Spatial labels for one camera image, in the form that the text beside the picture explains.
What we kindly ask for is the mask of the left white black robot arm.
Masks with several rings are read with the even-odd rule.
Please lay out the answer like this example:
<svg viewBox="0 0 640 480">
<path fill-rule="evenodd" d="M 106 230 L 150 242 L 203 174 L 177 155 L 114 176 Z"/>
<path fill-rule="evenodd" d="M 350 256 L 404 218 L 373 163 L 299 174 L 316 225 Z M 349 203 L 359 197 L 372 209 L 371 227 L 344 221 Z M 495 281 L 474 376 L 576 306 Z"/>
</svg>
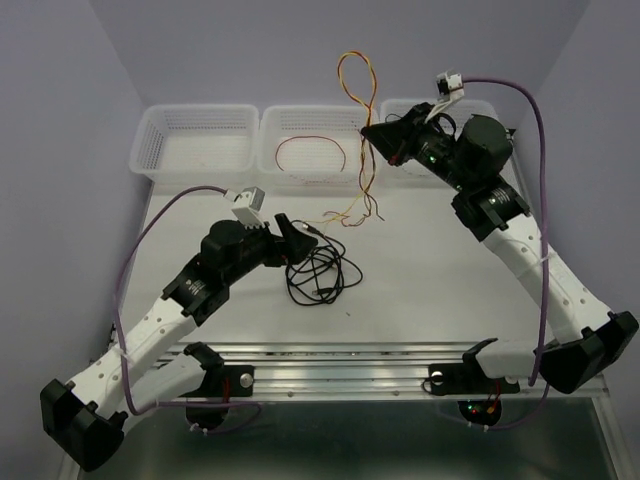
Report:
<svg viewBox="0 0 640 480">
<path fill-rule="evenodd" d="M 203 325 L 230 298 L 232 285 L 258 267 L 302 263 L 317 240 L 283 213 L 278 233 L 268 224 L 214 223 L 200 249 L 128 332 L 98 360 L 67 381 L 53 379 L 39 401 L 44 432 L 84 471 L 110 460 L 136 420 L 158 408 L 186 407 L 182 395 L 215 392 L 224 362 L 203 343 L 188 345 L 166 366 L 154 363 Z"/>
</svg>

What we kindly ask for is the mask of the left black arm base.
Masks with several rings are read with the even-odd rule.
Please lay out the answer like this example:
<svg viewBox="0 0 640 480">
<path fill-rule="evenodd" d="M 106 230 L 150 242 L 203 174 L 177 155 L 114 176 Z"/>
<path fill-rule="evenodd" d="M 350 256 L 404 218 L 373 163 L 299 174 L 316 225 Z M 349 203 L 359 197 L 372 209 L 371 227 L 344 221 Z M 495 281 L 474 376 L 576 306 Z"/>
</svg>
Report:
<svg viewBox="0 0 640 480">
<path fill-rule="evenodd" d="M 235 433 L 259 418 L 262 406 L 251 400 L 254 366 L 228 365 L 202 342 L 187 345 L 182 354 L 195 362 L 195 380 L 169 403 L 184 409 L 192 431 L 204 436 Z"/>
</svg>

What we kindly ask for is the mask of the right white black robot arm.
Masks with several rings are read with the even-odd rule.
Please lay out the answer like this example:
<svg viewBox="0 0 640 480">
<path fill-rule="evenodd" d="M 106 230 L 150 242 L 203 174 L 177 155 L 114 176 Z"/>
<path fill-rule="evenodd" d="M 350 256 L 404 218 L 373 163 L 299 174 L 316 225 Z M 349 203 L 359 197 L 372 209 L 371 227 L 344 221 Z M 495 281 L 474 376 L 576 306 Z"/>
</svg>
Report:
<svg viewBox="0 0 640 480">
<path fill-rule="evenodd" d="M 544 239 L 529 205 L 501 175 L 513 152 L 506 128 L 474 115 L 462 128 L 445 130 L 440 122 L 449 115 L 433 110 L 430 103 L 417 104 L 361 134 L 389 165 L 414 160 L 452 187 L 459 221 L 504 263 L 541 314 L 537 346 L 483 340 L 444 372 L 439 388 L 457 395 L 495 379 L 539 375 L 571 394 L 619 359 L 639 322 L 597 299 Z"/>
</svg>

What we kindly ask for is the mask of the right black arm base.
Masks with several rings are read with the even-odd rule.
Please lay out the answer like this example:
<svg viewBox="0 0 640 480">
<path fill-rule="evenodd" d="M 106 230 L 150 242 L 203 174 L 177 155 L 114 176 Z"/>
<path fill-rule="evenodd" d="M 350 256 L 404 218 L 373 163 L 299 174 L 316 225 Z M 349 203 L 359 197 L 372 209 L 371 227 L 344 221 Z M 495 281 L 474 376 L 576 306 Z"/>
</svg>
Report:
<svg viewBox="0 0 640 480">
<path fill-rule="evenodd" d="M 463 420 L 468 426 L 484 431 L 500 430 L 497 424 L 503 411 L 502 396 L 520 392 L 517 380 L 510 382 L 505 376 L 490 378 L 480 366 L 478 354 L 496 341 L 496 338 L 481 341 L 465 351 L 457 363 L 430 365 L 421 383 L 422 391 L 430 395 L 464 396 L 465 400 L 458 401 Z"/>
</svg>

